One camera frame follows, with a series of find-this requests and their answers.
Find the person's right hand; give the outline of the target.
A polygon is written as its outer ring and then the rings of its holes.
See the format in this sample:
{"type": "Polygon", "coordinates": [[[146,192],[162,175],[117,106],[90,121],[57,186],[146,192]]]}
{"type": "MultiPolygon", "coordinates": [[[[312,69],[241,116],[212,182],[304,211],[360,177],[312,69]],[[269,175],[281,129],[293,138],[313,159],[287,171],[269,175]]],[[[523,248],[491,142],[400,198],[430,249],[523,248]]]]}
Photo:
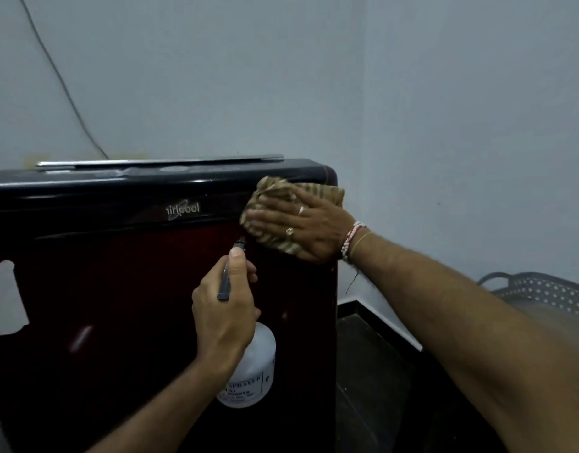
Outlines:
{"type": "Polygon", "coordinates": [[[296,195],[306,207],[296,206],[278,199],[261,197],[269,202],[266,208],[248,210],[248,220],[297,225],[301,245],[297,257],[312,263],[325,263],[339,259],[346,239],[353,231],[356,219],[346,210],[296,188],[296,195]]]}

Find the person's left hand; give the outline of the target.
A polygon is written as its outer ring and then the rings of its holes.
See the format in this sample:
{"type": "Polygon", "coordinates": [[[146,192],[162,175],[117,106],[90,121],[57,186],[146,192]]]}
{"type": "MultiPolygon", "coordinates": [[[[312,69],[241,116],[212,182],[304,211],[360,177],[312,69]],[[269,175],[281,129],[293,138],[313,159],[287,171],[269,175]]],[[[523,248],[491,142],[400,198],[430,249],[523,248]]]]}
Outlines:
{"type": "Polygon", "coordinates": [[[219,259],[192,294],[197,357],[222,374],[234,372],[261,313],[252,293],[251,297],[229,297],[228,257],[219,259]]]}

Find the brown striped cleaning cloth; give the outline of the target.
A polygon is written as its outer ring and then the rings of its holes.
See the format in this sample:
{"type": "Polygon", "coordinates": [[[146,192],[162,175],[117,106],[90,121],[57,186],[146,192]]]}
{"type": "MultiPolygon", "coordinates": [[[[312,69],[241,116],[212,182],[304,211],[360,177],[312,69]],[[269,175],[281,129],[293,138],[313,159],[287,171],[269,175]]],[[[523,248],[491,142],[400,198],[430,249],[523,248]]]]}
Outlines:
{"type": "MultiPolygon", "coordinates": [[[[343,207],[345,189],[338,186],[319,183],[294,183],[296,188],[300,188],[309,194],[325,200],[333,205],[343,207]]],[[[254,227],[248,220],[247,211],[264,208],[264,201],[261,197],[283,200],[296,206],[306,207],[305,203],[296,195],[292,183],[281,177],[265,176],[258,183],[255,192],[251,195],[244,211],[240,215],[240,225],[252,236],[257,243],[269,249],[297,256],[301,251],[301,245],[286,237],[275,236],[262,229],[254,227]]]]}

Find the white spray bottle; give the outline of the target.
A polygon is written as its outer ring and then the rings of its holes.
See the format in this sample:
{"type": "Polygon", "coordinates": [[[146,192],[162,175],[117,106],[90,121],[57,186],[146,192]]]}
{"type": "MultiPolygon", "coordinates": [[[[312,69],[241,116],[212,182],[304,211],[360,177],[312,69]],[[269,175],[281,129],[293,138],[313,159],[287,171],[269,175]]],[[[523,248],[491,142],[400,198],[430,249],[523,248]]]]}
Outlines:
{"type": "Polygon", "coordinates": [[[268,394],[274,381],[276,339],[260,322],[230,381],[218,394],[218,401],[233,409],[248,408],[268,394]]]}

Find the person's right forearm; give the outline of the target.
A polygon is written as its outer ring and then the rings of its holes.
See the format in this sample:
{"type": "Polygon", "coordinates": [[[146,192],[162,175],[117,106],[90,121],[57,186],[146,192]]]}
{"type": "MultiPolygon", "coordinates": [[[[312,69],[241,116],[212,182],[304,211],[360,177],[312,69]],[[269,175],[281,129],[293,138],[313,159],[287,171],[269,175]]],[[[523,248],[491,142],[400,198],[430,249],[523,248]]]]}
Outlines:
{"type": "Polygon", "coordinates": [[[579,453],[579,349],[462,274],[374,232],[352,264],[509,453],[579,453]]]}

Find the person's left forearm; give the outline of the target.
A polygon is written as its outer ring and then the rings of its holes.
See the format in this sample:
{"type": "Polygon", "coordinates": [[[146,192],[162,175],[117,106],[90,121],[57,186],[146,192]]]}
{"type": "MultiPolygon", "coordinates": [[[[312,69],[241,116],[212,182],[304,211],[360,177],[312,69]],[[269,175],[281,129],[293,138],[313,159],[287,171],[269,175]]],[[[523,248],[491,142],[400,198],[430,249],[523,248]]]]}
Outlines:
{"type": "Polygon", "coordinates": [[[177,453],[238,361],[211,353],[188,368],[86,453],[177,453]]]}

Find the thin thread wristband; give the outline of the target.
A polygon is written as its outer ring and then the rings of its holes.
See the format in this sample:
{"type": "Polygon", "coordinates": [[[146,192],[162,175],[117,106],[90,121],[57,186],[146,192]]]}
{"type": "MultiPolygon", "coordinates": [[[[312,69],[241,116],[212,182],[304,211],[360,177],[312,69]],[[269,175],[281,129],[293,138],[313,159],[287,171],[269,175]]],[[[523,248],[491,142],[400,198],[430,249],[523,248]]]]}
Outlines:
{"type": "Polygon", "coordinates": [[[351,244],[349,246],[349,252],[348,252],[348,260],[350,261],[350,263],[352,264],[353,258],[354,258],[354,254],[356,251],[356,248],[358,247],[358,245],[363,241],[364,238],[367,238],[369,235],[371,235],[371,231],[370,230],[365,230],[364,228],[361,228],[356,235],[354,236],[354,238],[351,240],[351,244]]]}

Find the flat silver tray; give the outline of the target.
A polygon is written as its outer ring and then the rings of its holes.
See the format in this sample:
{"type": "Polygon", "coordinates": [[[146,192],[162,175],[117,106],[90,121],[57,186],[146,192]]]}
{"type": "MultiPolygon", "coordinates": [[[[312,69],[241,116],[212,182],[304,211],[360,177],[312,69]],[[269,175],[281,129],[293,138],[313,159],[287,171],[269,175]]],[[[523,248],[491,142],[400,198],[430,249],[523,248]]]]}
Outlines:
{"type": "Polygon", "coordinates": [[[121,168],[121,167],[176,167],[190,165],[245,164],[254,162],[280,162],[285,160],[282,154],[262,154],[256,156],[228,156],[215,158],[191,159],[118,159],[118,160],[74,160],[74,161],[41,161],[36,165],[41,170],[66,170],[88,168],[121,168]]]}

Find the dark red refrigerator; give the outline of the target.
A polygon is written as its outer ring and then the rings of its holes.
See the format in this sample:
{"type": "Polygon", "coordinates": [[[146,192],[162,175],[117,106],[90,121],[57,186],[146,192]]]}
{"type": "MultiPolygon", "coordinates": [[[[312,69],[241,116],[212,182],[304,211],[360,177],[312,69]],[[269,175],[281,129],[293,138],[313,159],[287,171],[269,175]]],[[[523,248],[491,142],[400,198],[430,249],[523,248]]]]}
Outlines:
{"type": "Polygon", "coordinates": [[[213,401],[179,453],[334,453],[337,262],[257,243],[240,215],[265,176],[338,185],[308,159],[0,170],[0,438],[12,453],[85,453],[195,359],[190,295],[240,237],[276,339],[270,391],[213,401]]]}

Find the grey perforated plastic basket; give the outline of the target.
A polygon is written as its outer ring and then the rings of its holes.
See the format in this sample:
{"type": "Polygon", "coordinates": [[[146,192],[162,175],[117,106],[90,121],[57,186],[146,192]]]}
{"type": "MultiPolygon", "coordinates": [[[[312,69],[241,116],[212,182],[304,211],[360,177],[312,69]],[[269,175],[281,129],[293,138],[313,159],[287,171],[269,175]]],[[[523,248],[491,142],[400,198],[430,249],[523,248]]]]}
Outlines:
{"type": "Polygon", "coordinates": [[[506,303],[532,302],[579,317],[579,284],[538,272],[508,274],[492,272],[483,276],[477,285],[492,280],[505,280],[506,287],[491,292],[506,303]]]}

